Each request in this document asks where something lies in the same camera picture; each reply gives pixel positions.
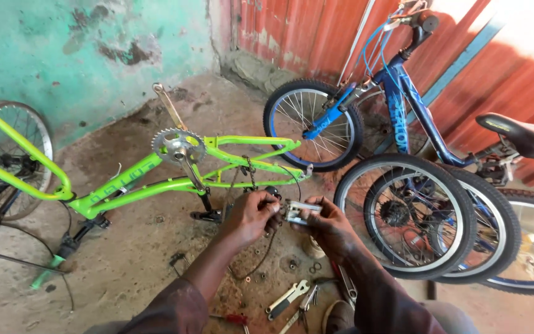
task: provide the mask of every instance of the screwdriver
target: screwdriver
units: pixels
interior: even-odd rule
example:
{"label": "screwdriver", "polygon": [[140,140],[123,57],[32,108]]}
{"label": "screwdriver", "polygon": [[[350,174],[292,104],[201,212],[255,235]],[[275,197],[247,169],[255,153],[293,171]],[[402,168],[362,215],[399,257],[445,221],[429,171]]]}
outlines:
{"label": "screwdriver", "polygon": [[246,325],[248,324],[248,317],[245,316],[245,315],[225,315],[225,316],[222,316],[222,315],[210,315],[210,317],[223,319],[223,320],[225,320],[226,322],[229,322],[229,323],[241,324],[242,327],[244,328],[244,334],[249,334],[248,333],[248,327],[246,327]]}

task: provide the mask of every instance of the green handlebar grip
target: green handlebar grip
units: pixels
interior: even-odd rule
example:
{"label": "green handlebar grip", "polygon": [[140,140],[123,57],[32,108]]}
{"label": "green handlebar grip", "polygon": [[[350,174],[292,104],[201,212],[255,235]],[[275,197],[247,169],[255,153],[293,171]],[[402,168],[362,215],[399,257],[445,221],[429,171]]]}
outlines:
{"label": "green handlebar grip", "polygon": [[[57,268],[57,266],[60,265],[61,262],[63,262],[63,261],[65,261],[64,258],[62,258],[61,256],[58,256],[58,255],[55,255],[53,257],[53,259],[50,261],[49,267],[50,268]],[[39,277],[36,277],[36,279],[32,282],[30,287],[33,288],[34,290],[40,289],[40,285],[45,281],[45,279],[49,276],[50,273],[51,272],[48,271],[48,270],[43,271],[39,275]]]}

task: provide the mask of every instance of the black saddle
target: black saddle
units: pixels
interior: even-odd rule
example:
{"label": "black saddle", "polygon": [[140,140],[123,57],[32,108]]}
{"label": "black saddle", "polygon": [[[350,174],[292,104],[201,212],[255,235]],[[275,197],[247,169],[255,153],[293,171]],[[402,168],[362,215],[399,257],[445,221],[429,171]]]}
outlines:
{"label": "black saddle", "polygon": [[534,159],[534,124],[519,122],[493,112],[479,115],[475,120],[484,128],[505,136],[521,156]]}

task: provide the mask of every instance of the sleeve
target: sleeve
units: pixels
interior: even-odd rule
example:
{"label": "sleeve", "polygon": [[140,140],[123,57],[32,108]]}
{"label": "sleeve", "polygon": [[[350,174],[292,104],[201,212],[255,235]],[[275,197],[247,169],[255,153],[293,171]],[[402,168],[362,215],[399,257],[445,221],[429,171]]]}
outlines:
{"label": "sleeve", "polygon": [[361,333],[445,333],[434,316],[386,270],[354,283],[358,288],[354,323]]}
{"label": "sleeve", "polygon": [[205,299],[188,281],[178,278],[160,292],[119,334],[200,333],[209,314]]}

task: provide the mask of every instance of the blue front fork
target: blue front fork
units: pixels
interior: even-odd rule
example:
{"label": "blue front fork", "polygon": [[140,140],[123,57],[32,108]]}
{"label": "blue front fork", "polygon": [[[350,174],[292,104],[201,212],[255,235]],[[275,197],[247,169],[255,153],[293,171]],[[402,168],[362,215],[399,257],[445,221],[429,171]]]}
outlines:
{"label": "blue front fork", "polygon": [[349,95],[354,90],[354,88],[355,83],[351,83],[345,89],[345,92],[341,96],[341,98],[337,100],[337,103],[335,103],[335,105],[333,105],[331,108],[327,109],[323,116],[321,116],[319,119],[316,119],[315,123],[312,125],[312,128],[308,131],[305,131],[302,137],[304,139],[314,140],[316,136],[318,136],[324,130],[324,128],[329,126],[339,116],[343,115],[343,112],[339,110],[339,105],[345,100],[347,95]]}

